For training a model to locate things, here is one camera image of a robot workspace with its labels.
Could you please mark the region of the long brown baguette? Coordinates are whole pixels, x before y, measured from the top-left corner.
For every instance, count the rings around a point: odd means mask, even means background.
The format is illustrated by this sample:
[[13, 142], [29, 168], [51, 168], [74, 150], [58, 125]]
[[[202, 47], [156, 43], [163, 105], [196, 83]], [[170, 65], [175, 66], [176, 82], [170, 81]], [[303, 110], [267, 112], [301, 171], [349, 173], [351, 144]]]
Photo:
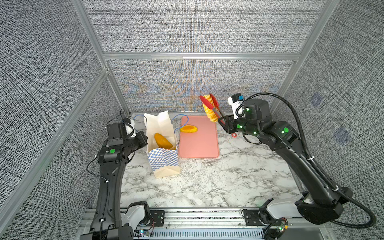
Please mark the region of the long brown baguette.
[[163, 135], [159, 133], [156, 133], [154, 138], [159, 148], [171, 150], [174, 147]]

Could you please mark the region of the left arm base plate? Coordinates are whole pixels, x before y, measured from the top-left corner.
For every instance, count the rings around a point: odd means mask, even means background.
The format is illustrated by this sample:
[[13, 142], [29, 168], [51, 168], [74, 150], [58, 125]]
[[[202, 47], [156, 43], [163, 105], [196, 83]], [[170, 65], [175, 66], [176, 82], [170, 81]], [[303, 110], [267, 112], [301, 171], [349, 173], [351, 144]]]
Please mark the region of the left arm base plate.
[[164, 210], [150, 210], [151, 217], [148, 221], [144, 220], [143, 223], [139, 223], [138, 227], [163, 227], [165, 222], [165, 211]]

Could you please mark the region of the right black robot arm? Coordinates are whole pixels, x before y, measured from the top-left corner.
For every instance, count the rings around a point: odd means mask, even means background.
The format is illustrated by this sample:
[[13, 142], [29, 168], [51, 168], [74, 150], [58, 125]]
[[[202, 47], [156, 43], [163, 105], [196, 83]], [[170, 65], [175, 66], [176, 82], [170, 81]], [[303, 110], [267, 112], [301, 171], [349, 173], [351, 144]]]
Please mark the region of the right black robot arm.
[[228, 102], [233, 111], [243, 104], [244, 116], [232, 114], [220, 118], [218, 122], [225, 132], [257, 137], [289, 165], [307, 188], [298, 199], [267, 200], [259, 210], [261, 222], [267, 225], [280, 218], [302, 217], [321, 225], [338, 219], [347, 200], [333, 191], [307, 160], [302, 138], [292, 125], [273, 121], [267, 101], [245, 100], [243, 95], [235, 94], [228, 98]]

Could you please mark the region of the red kitchen tongs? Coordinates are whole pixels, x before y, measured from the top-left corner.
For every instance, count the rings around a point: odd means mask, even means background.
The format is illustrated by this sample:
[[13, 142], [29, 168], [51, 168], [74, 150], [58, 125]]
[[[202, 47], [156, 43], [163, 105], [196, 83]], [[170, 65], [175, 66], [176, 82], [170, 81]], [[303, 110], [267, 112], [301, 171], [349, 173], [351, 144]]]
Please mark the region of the red kitchen tongs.
[[231, 125], [234, 122], [233, 115], [224, 115], [220, 110], [220, 105], [213, 94], [199, 96], [205, 113], [212, 123], [219, 123], [226, 133], [231, 134], [233, 138], [237, 137], [237, 133]]

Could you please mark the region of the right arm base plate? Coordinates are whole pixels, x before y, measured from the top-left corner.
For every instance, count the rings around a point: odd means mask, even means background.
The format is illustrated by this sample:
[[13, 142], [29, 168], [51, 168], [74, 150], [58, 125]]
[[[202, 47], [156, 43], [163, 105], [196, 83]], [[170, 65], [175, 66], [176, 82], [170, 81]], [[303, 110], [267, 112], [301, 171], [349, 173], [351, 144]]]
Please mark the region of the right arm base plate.
[[267, 210], [242, 209], [241, 215], [246, 222], [246, 226], [268, 226], [270, 224], [273, 224], [273, 226], [284, 226], [288, 224], [286, 219], [275, 219]]

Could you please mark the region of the blue checkered paper bag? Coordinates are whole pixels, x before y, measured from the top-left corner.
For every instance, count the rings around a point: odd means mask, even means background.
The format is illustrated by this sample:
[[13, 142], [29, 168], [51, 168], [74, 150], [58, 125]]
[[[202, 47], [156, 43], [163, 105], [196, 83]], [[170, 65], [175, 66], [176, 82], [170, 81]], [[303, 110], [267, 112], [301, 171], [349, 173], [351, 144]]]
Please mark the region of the blue checkered paper bag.
[[[148, 137], [147, 158], [155, 178], [163, 178], [181, 173], [178, 155], [178, 142], [168, 111], [158, 115], [143, 114]], [[163, 135], [174, 147], [171, 150], [159, 148], [154, 135]]]

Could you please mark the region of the ridged yellow bread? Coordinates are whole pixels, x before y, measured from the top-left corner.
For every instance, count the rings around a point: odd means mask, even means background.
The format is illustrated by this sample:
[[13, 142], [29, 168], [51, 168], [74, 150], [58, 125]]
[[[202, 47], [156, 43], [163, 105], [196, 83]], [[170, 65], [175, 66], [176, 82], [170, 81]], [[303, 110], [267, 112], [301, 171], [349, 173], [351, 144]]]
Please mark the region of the ridged yellow bread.
[[205, 113], [211, 122], [216, 123], [218, 121], [218, 115], [216, 114], [216, 105], [213, 97], [211, 95], [200, 96], [201, 102], [203, 103], [203, 108]]

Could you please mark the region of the aluminium front rail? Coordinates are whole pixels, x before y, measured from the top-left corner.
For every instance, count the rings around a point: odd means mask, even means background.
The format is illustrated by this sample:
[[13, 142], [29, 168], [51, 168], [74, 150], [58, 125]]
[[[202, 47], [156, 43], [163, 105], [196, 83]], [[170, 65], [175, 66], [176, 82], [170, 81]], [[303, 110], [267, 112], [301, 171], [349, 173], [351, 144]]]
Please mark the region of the aluminium front rail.
[[[267, 226], [246, 226], [242, 209], [257, 208], [152, 208], [164, 210], [163, 227], [137, 227], [135, 240], [263, 240]], [[314, 225], [288, 218], [287, 227], [273, 226], [268, 233], [283, 232], [282, 240], [335, 240], [329, 224]]]

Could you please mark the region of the pink plastic tray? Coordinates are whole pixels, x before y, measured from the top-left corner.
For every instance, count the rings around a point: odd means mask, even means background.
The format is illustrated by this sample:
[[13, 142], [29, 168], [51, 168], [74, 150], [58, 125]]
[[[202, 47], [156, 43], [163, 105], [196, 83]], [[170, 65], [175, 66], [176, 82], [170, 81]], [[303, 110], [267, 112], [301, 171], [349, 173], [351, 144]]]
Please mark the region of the pink plastic tray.
[[219, 157], [217, 124], [206, 116], [182, 117], [182, 125], [197, 127], [195, 133], [180, 133], [179, 157], [191, 159], [216, 159]]

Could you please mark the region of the orange oval bread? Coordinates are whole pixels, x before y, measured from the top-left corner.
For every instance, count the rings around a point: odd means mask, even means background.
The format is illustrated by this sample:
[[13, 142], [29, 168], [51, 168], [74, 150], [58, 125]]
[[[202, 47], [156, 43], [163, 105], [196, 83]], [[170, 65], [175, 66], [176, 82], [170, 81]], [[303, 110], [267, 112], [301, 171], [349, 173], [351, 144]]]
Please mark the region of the orange oval bread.
[[181, 133], [196, 133], [198, 131], [198, 128], [193, 125], [185, 125], [180, 128]]

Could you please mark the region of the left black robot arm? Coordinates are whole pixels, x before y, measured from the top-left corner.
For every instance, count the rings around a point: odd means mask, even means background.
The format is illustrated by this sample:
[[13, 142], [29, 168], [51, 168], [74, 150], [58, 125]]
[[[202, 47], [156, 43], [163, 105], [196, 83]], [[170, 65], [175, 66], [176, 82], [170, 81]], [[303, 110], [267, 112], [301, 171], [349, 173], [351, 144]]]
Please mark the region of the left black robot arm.
[[128, 119], [106, 129], [108, 138], [95, 157], [100, 166], [96, 212], [89, 232], [80, 239], [132, 240], [137, 226], [150, 223], [151, 214], [145, 201], [130, 204], [126, 212], [121, 212], [122, 181], [126, 165], [147, 145], [148, 137], [142, 131], [136, 133], [134, 122]]

